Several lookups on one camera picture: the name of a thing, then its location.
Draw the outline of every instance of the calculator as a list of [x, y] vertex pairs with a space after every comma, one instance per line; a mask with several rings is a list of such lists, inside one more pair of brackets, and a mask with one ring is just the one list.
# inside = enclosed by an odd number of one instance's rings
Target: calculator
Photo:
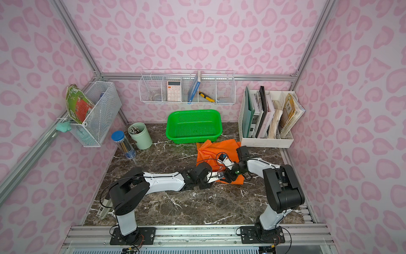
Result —
[[180, 81], [168, 81], [166, 87], [168, 93], [168, 101], [180, 102], [182, 97], [182, 92], [180, 89]]

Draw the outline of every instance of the black mounting plate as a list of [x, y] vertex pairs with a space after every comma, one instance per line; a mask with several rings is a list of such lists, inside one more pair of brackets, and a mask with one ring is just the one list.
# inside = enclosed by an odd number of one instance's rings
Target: black mounting plate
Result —
[[[155, 239], [155, 231], [156, 228], [153, 227], [147, 227], [147, 228], [140, 228], [138, 227], [138, 230], [140, 231], [140, 234], [144, 236], [144, 242], [143, 245], [152, 245], [153, 240]], [[110, 245], [130, 245], [129, 243], [134, 244], [135, 246], [138, 246], [141, 244], [141, 241], [143, 238], [140, 236], [137, 241], [134, 241], [135, 239], [131, 239], [131, 236], [126, 235], [124, 237], [125, 240], [121, 238], [120, 234], [120, 229], [115, 228], [113, 231], [113, 235], [111, 236], [110, 239]]]
[[274, 243], [275, 245], [285, 243], [285, 236], [282, 233], [281, 227], [277, 227], [275, 230], [267, 230], [270, 232], [269, 237], [261, 241], [257, 237], [255, 226], [243, 226], [240, 227], [240, 230], [242, 243]]

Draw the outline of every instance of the blue lid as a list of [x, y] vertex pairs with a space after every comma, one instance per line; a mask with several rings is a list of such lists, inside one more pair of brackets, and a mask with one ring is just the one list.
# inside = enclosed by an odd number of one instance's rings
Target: blue lid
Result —
[[121, 130], [118, 130], [116, 132], [114, 132], [113, 134], [111, 134], [111, 139], [115, 142], [118, 142], [120, 140], [124, 139], [124, 132]]

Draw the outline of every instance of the green plastic basket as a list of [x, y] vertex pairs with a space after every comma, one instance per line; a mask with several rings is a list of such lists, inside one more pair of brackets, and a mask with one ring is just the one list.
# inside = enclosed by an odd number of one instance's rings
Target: green plastic basket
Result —
[[214, 142], [222, 133], [220, 113], [213, 109], [173, 112], [166, 125], [166, 136], [176, 144]]

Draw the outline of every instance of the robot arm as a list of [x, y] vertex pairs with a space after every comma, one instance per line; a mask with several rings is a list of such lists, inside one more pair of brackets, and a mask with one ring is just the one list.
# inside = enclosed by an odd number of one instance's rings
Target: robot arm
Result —
[[219, 157], [218, 160], [226, 166], [226, 170], [222, 172], [212, 172], [206, 162], [200, 163], [194, 169], [171, 174], [151, 174], [138, 167], [132, 168], [109, 190], [121, 234], [137, 234], [134, 209], [146, 194], [158, 191], [187, 191], [195, 186], [206, 189], [210, 188], [211, 182], [220, 179], [232, 182], [238, 175], [247, 172], [264, 178], [269, 205], [256, 224], [259, 235], [270, 234], [291, 211], [290, 208], [304, 203], [304, 195], [296, 175], [291, 166], [280, 166], [256, 158], [249, 154], [245, 146], [238, 148], [237, 154], [238, 163], [231, 162], [225, 154]]

